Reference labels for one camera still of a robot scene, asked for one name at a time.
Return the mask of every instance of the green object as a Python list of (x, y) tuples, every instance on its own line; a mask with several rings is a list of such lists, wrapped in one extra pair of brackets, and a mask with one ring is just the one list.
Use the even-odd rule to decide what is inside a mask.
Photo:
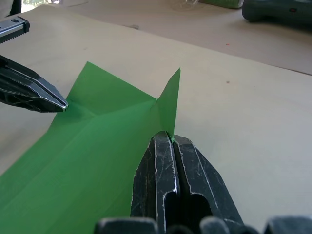
[(200, 0), (199, 2), (236, 9), (242, 7), (244, 0)]
[(87, 63), (47, 133), (0, 177), (1, 234), (91, 234), (129, 216), (151, 137), (174, 134), (178, 70), (159, 99)]

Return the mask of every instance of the workbench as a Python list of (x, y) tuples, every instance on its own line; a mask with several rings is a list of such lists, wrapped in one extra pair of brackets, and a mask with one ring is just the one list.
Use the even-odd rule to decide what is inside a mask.
[[(271, 216), (311, 213), (311, 76), (51, 6), (21, 16), (30, 32), (0, 54), (64, 96), (87, 61), (154, 97), (180, 67), (175, 133), (220, 172), (244, 222), (261, 230)], [(0, 174), (54, 116), (0, 104)]]

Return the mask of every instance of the green paper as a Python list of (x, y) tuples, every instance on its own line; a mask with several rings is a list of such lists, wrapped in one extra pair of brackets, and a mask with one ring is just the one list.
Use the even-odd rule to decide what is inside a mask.
[(156, 99), (87, 63), (47, 133), (0, 177), (1, 234), (91, 234), (129, 216), (151, 137), (176, 121), (180, 70)]

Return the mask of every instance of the metal tool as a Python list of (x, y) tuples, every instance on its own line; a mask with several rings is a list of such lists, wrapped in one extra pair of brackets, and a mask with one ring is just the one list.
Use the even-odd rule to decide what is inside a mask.
[[(310, 217), (271, 219), (265, 234), (310, 234)], [(131, 218), (103, 219), (95, 234), (258, 234), (245, 226), (218, 171), (193, 143), (165, 132), (150, 141), (133, 184)]]
[[(0, 43), (29, 31), (29, 22), (14, 17), (0, 22)], [(64, 112), (68, 103), (58, 90), (31, 69), (0, 56), (0, 101), (37, 112)]]

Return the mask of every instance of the table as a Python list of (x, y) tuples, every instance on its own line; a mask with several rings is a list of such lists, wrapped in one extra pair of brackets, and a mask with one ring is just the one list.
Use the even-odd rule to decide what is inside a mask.
[[(221, 173), (245, 223), (261, 230), (270, 216), (311, 212), (311, 76), (51, 6), (22, 17), (30, 32), (2, 44), (1, 55), (64, 96), (86, 61), (154, 97), (180, 67), (176, 134)], [(53, 117), (0, 104), (1, 174)]]

